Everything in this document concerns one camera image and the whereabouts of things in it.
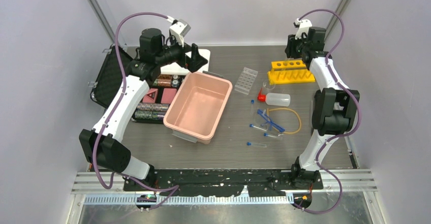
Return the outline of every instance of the white panel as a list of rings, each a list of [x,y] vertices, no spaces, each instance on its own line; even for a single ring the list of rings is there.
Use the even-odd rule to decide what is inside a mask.
[[[87,0],[0,0],[0,222],[64,223],[110,41]]]
[[[362,125],[352,138],[361,166],[373,172],[388,223],[429,223],[430,2],[352,0],[333,55],[344,82],[361,94]],[[328,48],[339,31],[338,25]]]
[[[283,44],[296,33],[293,22],[316,8],[335,10],[340,0],[103,0],[116,26],[136,12],[159,12],[188,22],[192,30],[187,43],[198,45]],[[314,25],[326,27],[330,15],[310,16]],[[157,17],[138,17],[122,27],[129,46],[138,46],[139,36],[148,27],[160,28],[165,35],[168,23]]]

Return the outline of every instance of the test tube rack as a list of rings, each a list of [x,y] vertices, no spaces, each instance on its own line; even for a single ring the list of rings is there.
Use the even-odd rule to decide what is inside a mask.
[[[316,81],[302,60],[272,61],[268,80],[270,84],[313,83]]]

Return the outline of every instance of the purple hose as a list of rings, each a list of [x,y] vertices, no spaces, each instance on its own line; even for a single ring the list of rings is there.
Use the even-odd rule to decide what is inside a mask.
[[[361,107],[359,106],[359,102],[358,102],[358,100],[356,99],[356,97],[355,96],[353,96],[353,94],[348,90],[348,89],[346,89],[340,82],[339,82],[339,80],[338,80],[338,78],[335,76],[335,73],[334,73],[334,71],[332,70],[332,67],[331,66],[329,66],[329,56],[331,55],[331,53],[336,49],[336,47],[340,44],[340,42],[341,42],[341,40],[343,39],[343,36],[344,36],[344,23],[343,23],[343,20],[341,19],[341,17],[337,14],[337,13],[335,13],[334,11],[332,11],[332,10],[329,10],[329,9],[316,9],[316,10],[312,10],[312,11],[309,11],[309,12],[307,12],[307,13],[305,13],[302,17],[300,17],[299,18],[299,20],[301,20],[302,18],[304,18],[305,16],[308,16],[309,14],[311,14],[311,13],[314,13],[314,12],[329,12],[329,13],[331,13],[332,15],[334,15],[335,17],[337,17],[337,19],[340,21],[340,24],[341,24],[341,35],[340,35],[340,38],[338,39],[338,41],[337,41],[337,43],[334,45],[334,47],[326,54],[326,56],[325,56],[325,62],[326,62],[326,65],[327,65],[327,67],[328,67],[328,70],[329,70],[329,73],[331,74],[331,76],[332,76],[332,78],[335,80],[335,83],[341,88],[341,89],[343,89],[344,90],[344,92],[346,92],[349,96],[350,96],[350,98],[352,98],[353,99],[353,102],[355,103],[355,105],[356,105],[356,108],[357,108],[357,110],[358,110],[358,121],[356,122],[356,125],[355,125],[355,127],[350,131],[350,132],[348,132],[348,133],[345,133],[345,134],[340,134],[340,135],[335,135],[335,136],[332,136],[332,137],[330,137],[328,140],[326,140],[326,142],[330,142],[330,141],[332,141],[332,140],[334,140],[334,139],[337,139],[337,138],[340,138],[340,137],[345,137],[345,136],[350,136],[350,135],[352,135],[353,133],[355,133],[357,130],[358,130],[358,128],[359,128],[359,125],[361,124],[361,120],[362,120],[362,111],[361,111]],[[330,170],[328,170],[328,169],[326,169],[325,167],[323,167],[320,163],[319,163],[319,156],[320,156],[320,154],[322,153],[322,151],[323,151],[323,149],[326,147],[326,143],[325,144],[323,144],[322,145],[322,147],[319,149],[319,151],[317,152],[317,155],[316,155],[316,164],[317,164],[317,166],[318,167],[320,167],[322,170],[324,170],[325,172],[327,172],[327,173],[329,173],[331,176],[333,176],[336,180],[337,180],[337,182],[338,182],[338,184],[339,184],[339,186],[340,186],[340,196],[338,197],[338,199],[337,199],[337,202],[334,204],[334,206],[332,206],[331,208],[329,208],[329,209],[327,209],[327,210],[325,210],[325,211],[315,211],[315,210],[308,210],[308,209],[304,209],[304,211],[305,212],[308,212],[308,213],[312,213],[312,214],[325,214],[325,213],[328,213],[328,212],[330,212],[330,211],[332,211],[332,210],[334,210],[339,204],[340,204],[340,202],[341,202],[341,199],[342,199],[342,197],[343,197],[343,186],[342,186],[342,184],[341,184],[341,181],[339,180],[339,178],[335,175],[335,174],[333,174]],[[293,204],[294,206],[296,206],[297,208],[300,208],[300,209],[302,209],[302,207],[300,206],[300,205],[297,205],[297,204]]]
[[[98,166],[97,166],[97,147],[99,146],[100,138],[101,138],[101,136],[102,136],[102,134],[103,134],[103,131],[105,130],[106,125],[108,124],[109,120],[111,119],[112,115],[114,114],[115,110],[117,109],[118,105],[120,104],[120,102],[121,102],[122,98],[124,97],[124,94],[125,94],[125,92],[126,92],[126,87],[127,87],[126,74],[125,74],[125,72],[124,72],[124,67],[123,67],[123,65],[122,65],[121,56],[120,56],[119,47],[118,47],[118,35],[119,35],[119,31],[120,31],[121,26],[122,26],[122,25],[123,25],[127,20],[131,19],[132,17],[142,16],[142,15],[153,15],[153,16],[158,16],[158,17],[162,17],[162,18],[168,19],[168,16],[165,16],[165,15],[162,15],[162,14],[159,14],[159,13],[154,13],[154,12],[140,12],[140,13],[132,14],[132,15],[130,15],[130,16],[128,16],[128,17],[126,17],[125,19],[123,19],[123,20],[120,22],[120,24],[118,25],[118,27],[117,27],[117,31],[115,32],[115,52],[116,52],[116,55],[117,55],[118,65],[119,65],[120,70],[121,70],[121,76],[122,76],[122,90],[121,90],[120,97],[118,98],[118,101],[116,101],[116,102],[115,102],[114,107],[112,108],[112,110],[111,110],[111,112],[109,113],[109,115],[106,117],[106,119],[105,119],[105,123],[102,125],[102,128],[100,129],[100,132],[98,133],[98,135],[97,135],[97,137],[96,137],[95,145],[94,145],[94,147],[93,147],[93,155],[92,155],[92,157],[93,157],[93,167],[94,167],[94,170],[95,170],[95,173],[96,173],[97,179],[99,180],[100,184],[101,184],[104,188],[106,188],[106,189],[111,189],[111,188],[112,188],[112,185],[113,185],[113,178],[114,178],[114,172],[112,172],[112,174],[111,174],[111,178],[110,178],[110,181],[109,181],[109,185],[106,185],[106,184],[105,184],[105,182],[104,182],[104,181],[103,181],[103,179],[102,179],[102,176],[100,175],[99,168],[98,168]],[[174,194],[174,192],[179,188],[179,186],[177,185],[177,186],[174,186],[174,187],[171,187],[171,188],[167,188],[167,189],[155,189],[155,188],[152,188],[152,187],[146,186],[145,184],[143,184],[142,182],[140,182],[139,180],[137,180],[137,179],[136,179],[136,178],[134,178],[134,177],[130,177],[130,179],[132,179],[133,181],[135,181],[136,183],[138,183],[139,185],[141,185],[142,187],[144,187],[144,188],[146,188],[146,189],[148,189],[148,190],[150,190],[150,191],[162,191],[162,192],[172,191],[172,192],[168,195],[168,197],[167,197],[166,199],[164,199],[162,202],[160,202],[159,204],[155,205],[154,207],[151,207],[150,209],[156,209],[156,208],[158,208],[158,207],[159,207],[161,204],[163,204],[163,203],[164,203],[164,202],[165,202],[169,197],[171,197],[171,196]]]

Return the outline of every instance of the purple cable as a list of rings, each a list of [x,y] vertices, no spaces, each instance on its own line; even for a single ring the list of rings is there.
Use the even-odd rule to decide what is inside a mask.
[[[121,76],[122,76],[122,90],[121,90],[120,97],[118,98],[118,101],[117,101],[117,102],[115,102],[114,107],[112,108],[112,110],[111,110],[111,112],[109,113],[109,115],[106,117],[106,119],[105,119],[105,123],[102,125],[102,128],[100,129],[100,132],[98,133],[98,135],[97,135],[97,137],[96,137],[95,145],[94,145],[94,147],[93,147],[93,155],[92,155],[92,157],[93,157],[93,167],[94,167],[94,170],[95,170],[95,173],[96,173],[97,179],[99,180],[100,184],[101,184],[104,188],[106,188],[106,189],[111,189],[111,188],[112,188],[112,185],[113,185],[113,178],[114,178],[114,172],[112,172],[112,174],[111,174],[111,178],[110,178],[109,185],[106,185],[106,184],[105,184],[105,181],[103,181],[102,176],[100,175],[99,168],[98,168],[98,166],[97,166],[97,147],[99,146],[100,138],[101,138],[101,136],[102,136],[102,134],[103,134],[103,131],[105,130],[106,125],[108,124],[109,120],[111,119],[112,115],[114,114],[115,110],[117,109],[118,105],[120,104],[120,102],[121,102],[122,98],[124,97],[124,94],[125,94],[125,92],[126,92],[126,87],[127,87],[127,82],[126,82],[126,73],[125,73],[125,71],[124,71],[124,67],[123,67],[123,65],[122,65],[121,56],[120,56],[119,47],[118,47],[118,35],[119,35],[119,31],[120,31],[121,26],[122,26],[122,25],[123,25],[127,20],[131,19],[132,17],[136,17],[136,16],[143,16],[143,15],[152,15],[152,16],[158,16],[158,17],[162,17],[162,18],[168,19],[168,16],[165,16],[165,15],[162,15],[162,14],[159,14],[159,13],[154,13],[154,12],[140,12],[140,13],[135,13],[135,14],[132,14],[132,15],[130,15],[130,16],[128,16],[128,17],[126,17],[125,19],[123,19],[123,20],[120,22],[120,24],[118,25],[117,30],[116,30],[116,32],[115,32],[115,52],[116,52],[116,55],[117,55],[118,65],[119,65],[119,67],[120,67]],[[171,197],[171,196],[174,194],[174,192],[179,188],[179,186],[178,186],[178,185],[176,185],[176,186],[173,186],[173,187],[170,187],[170,188],[167,188],[167,189],[155,189],[155,188],[152,188],[152,187],[146,186],[145,184],[143,184],[142,182],[140,182],[139,180],[137,180],[137,179],[136,179],[136,178],[134,178],[134,177],[130,177],[130,179],[132,179],[133,181],[135,181],[136,183],[138,183],[138,184],[139,184],[139,185],[141,185],[142,187],[144,187],[144,188],[146,188],[146,189],[148,189],[148,190],[151,190],[151,191],[162,191],[162,192],[166,192],[166,191],[171,191],[171,190],[172,190],[172,192],[168,195],[168,197],[167,197],[167,198],[165,198],[162,202],[158,203],[157,205],[155,205],[155,206],[151,207],[151,208],[150,208],[150,210],[153,210],[153,209],[158,208],[158,207],[159,207],[161,204],[163,204],[163,203],[164,203],[164,202],[165,202],[169,197]]]
[[[336,47],[340,44],[340,42],[341,42],[341,40],[343,39],[343,36],[344,36],[344,30],[345,30],[345,28],[344,28],[344,23],[343,23],[343,20],[341,19],[341,17],[337,14],[337,13],[335,13],[334,11],[332,11],[332,10],[329,10],[329,9],[316,9],[316,10],[312,10],[312,11],[309,11],[309,12],[307,12],[307,13],[305,13],[302,17],[300,17],[299,18],[299,20],[302,20],[302,18],[304,18],[305,16],[308,16],[309,14],[311,14],[311,13],[314,13],[314,12],[329,12],[329,13],[331,13],[332,15],[334,15],[335,17],[337,17],[337,19],[340,21],[340,24],[341,24],[341,35],[340,35],[340,38],[338,39],[338,41],[337,41],[337,43],[334,45],[334,47],[326,54],[326,56],[325,56],[325,62],[326,62],[326,65],[327,65],[327,67],[328,67],[328,70],[329,70],[329,73],[331,74],[331,76],[332,76],[332,78],[335,80],[335,83],[341,88],[341,89],[343,89],[344,90],[344,92],[346,92],[349,96],[350,96],[350,98],[352,98],[353,99],[353,102],[355,103],[355,105],[356,105],[356,108],[357,108],[357,110],[358,110],[358,121],[356,122],[356,125],[355,125],[355,127],[350,131],[350,132],[348,132],[348,133],[345,133],[345,134],[340,134],[340,135],[335,135],[335,136],[332,136],[332,137],[330,137],[328,140],[326,140],[326,142],[330,142],[330,141],[332,141],[332,140],[334,140],[334,139],[337,139],[337,138],[340,138],[340,137],[345,137],[345,136],[350,136],[350,135],[352,135],[353,133],[355,133],[357,130],[358,130],[358,128],[359,128],[359,125],[361,124],[361,120],[362,120],[362,111],[361,111],[361,107],[359,106],[359,102],[358,102],[358,100],[356,99],[356,97],[355,96],[353,96],[353,94],[348,90],[348,89],[346,89],[340,82],[339,82],[339,80],[338,80],[338,78],[335,76],[335,73],[334,73],[334,71],[332,70],[332,67],[329,65],[329,56],[331,55],[331,53],[336,49]],[[332,211],[332,210],[334,210],[339,204],[340,204],[340,202],[341,202],[341,199],[342,199],[342,197],[343,197],[343,186],[342,186],[342,184],[341,184],[341,181],[339,180],[339,178],[335,175],[335,174],[333,174],[330,170],[328,170],[328,169],[326,169],[325,167],[323,167],[320,163],[319,163],[319,156],[320,156],[320,154],[322,153],[322,151],[323,151],[323,149],[326,147],[326,143],[325,144],[323,144],[322,145],[322,147],[319,149],[319,151],[317,152],[317,155],[316,155],[316,164],[317,164],[317,166],[319,167],[319,168],[321,168],[322,170],[324,170],[325,172],[327,172],[327,173],[329,173],[331,176],[333,176],[336,180],[337,180],[337,182],[338,182],[338,184],[339,184],[339,186],[340,186],[340,196],[338,197],[338,199],[337,199],[337,202],[334,204],[334,206],[332,206],[331,208],[329,208],[329,209],[327,209],[327,210],[325,210],[325,211],[315,211],[315,210],[308,210],[308,209],[304,209],[304,211],[305,212],[308,212],[308,213],[312,213],[312,214],[325,214],[325,213],[328,213],[328,212],[330,212],[330,211]],[[302,209],[302,207],[300,206],[300,205],[297,205],[297,204],[293,204],[295,207],[297,207],[297,208],[300,208],[300,209]]]

